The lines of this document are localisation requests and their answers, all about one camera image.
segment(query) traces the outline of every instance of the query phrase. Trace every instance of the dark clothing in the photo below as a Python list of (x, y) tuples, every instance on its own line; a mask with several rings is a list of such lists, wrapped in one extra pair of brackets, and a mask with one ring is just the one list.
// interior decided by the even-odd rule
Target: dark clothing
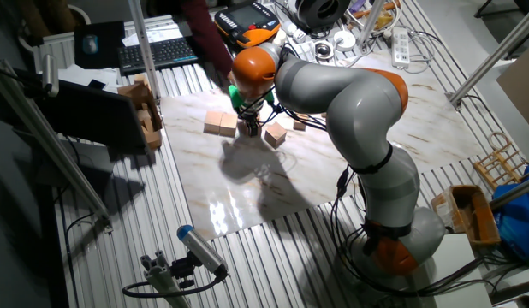
[(232, 68), (232, 57), (211, 20), (205, 0), (158, 0), (158, 12), (182, 14), (205, 59), (213, 63), (215, 69), (227, 78)]

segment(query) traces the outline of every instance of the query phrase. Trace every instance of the keyboard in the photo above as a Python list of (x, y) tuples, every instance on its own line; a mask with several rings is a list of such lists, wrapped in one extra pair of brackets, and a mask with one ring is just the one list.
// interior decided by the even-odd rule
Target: keyboard
[[(198, 57), (188, 44), (190, 38), (174, 38), (151, 43), (152, 60), (156, 70), (193, 64)], [(120, 72), (122, 75), (145, 72), (143, 56), (138, 45), (118, 49)]]

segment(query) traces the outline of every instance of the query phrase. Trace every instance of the tape roll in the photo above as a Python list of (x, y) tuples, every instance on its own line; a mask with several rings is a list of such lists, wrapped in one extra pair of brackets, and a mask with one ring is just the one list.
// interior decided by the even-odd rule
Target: tape roll
[(348, 9), (350, 0), (296, 0), (297, 18), (311, 30), (334, 24)]

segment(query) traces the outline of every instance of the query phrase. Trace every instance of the marble board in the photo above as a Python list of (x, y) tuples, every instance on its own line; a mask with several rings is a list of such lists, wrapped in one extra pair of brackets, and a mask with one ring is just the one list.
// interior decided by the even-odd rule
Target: marble board
[[(386, 69), (385, 59), (371, 54), (358, 64)], [(420, 172), (480, 153), (477, 141), (430, 71), (417, 75), (396, 68), (391, 71), (406, 80), (410, 98), (388, 138), (409, 152)], [(190, 215), (205, 239), (335, 198), (336, 182), (346, 161), (326, 132), (311, 127), (295, 131), (292, 119), (278, 115), (270, 124), (277, 121), (288, 135), (274, 150), (264, 138), (247, 138), (239, 131), (234, 138), (203, 133), (207, 110), (234, 113), (229, 97), (220, 90), (161, 99), (163, 123)], [(270, 112), (265, 106), (261, 119)]]

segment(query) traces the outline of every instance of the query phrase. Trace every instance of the blue bag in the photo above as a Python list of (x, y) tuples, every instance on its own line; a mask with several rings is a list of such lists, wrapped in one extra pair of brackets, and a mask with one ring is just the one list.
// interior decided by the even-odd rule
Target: blue bag
[[(500, 185), (493, 198), (502, 196), (518, 185)], [(494, 213), (494, 217), (502, 242), (515, 255), (529, 263), (529, 193), (505, 204)]]

